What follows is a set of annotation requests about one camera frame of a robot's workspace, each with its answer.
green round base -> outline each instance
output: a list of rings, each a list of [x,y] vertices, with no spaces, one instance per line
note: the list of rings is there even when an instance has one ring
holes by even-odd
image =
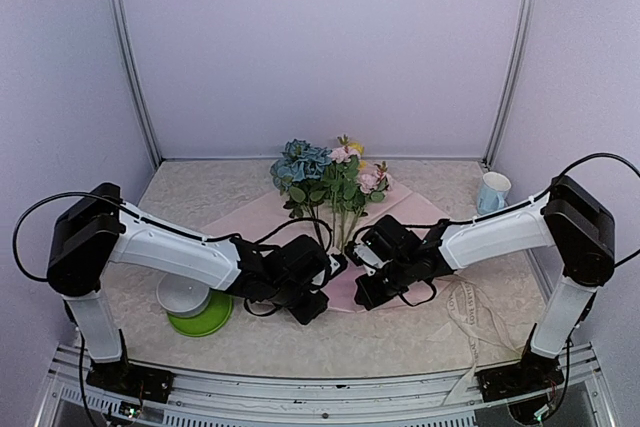
[[[167,313],[169,323],[179,334],[204,337],[221,329],[233,311],[233,299],[222,292],[212,292],[209,304],[195,317],[183,319]]]

lavender wall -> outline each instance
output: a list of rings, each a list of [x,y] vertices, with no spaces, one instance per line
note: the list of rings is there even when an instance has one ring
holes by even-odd
[[[520,0],[124,0],[165,157],[484,154]]]
[[[0,424],[26,425],[57,343],[62,302],[16,269],[18,215],[39,198],[110,180],[137,200],[152,175],[107,0],[0,0]],[[25,225],[43,274],[56,205]]]
[[[536,0],[527,53],[497,169],[512,200],[543,188],[570,161],[616,152],[640,165],[640,0]],[[617,256],[640,245],[640,181],[611,161],[572,174],[616,218]],[[537,252],[555,281],[560,263]],[[640,259],[598,295],[578,335],[592,340],[622,425],[637,425]]]

yellow flower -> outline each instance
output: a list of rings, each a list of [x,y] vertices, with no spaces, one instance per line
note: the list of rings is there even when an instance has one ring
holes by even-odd
[[[352,149],[356,149],[358,152],[360,152],[360,155],[364,154],[364,146],[360,142],[349,142],[347,146],[351,147]]]

mug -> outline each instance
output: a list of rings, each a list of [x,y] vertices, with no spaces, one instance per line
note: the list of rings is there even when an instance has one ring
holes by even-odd
[[[482,186],[478,192],[478,213],[487,215],[504,209],[511,181],[497,172],[487,172],[482,176]]]

pink mat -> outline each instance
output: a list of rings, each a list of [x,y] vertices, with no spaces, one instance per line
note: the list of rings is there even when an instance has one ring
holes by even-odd
[[[284,210],[282,205],[285,197],[281,197],[278,192],[272,192],[254,200],[250,204],[241,207],[231,214],[205,226],[202,231],[213,235],[221,236],[230,232],[239,232],[245,239],[256,240],[278,225],[289,220],[289,211]],[[397,182],[393,185],[393,190],[388,192],[384,202],[379,204],[369,204],[367,206],[367,217],[361,218],[358,226],[375,223],[380,217],[391,214],[403,224],[433,224],[439,219],[447,217],[440,209],[420,194],[412,192],[407,187]],[[331,224],[331,212],[328,208],[321,208],[320,218]],[[415,230],[420,237],[426,234],[425,230]],[[270,244],[284,245],[300,234],[307,234],[314,239],[315,233],[310,223],[301,222],[293,224],[268,240]],[[347,270],[333,279],[323,291],[329,296],[329,309],[341,312],[362,312],[364,308],[353,301],[356,292],[355,279],[365,273],[361,267],[356,267],[351,262]],[[442,291],[448,282],[436,281],[438,291]],[[415,303],[429,298],[431,289],[422,283],[414,284],[411,290],[405,295],[409,302]],[[390,308],[404,306],[399,299],[379,308]]]

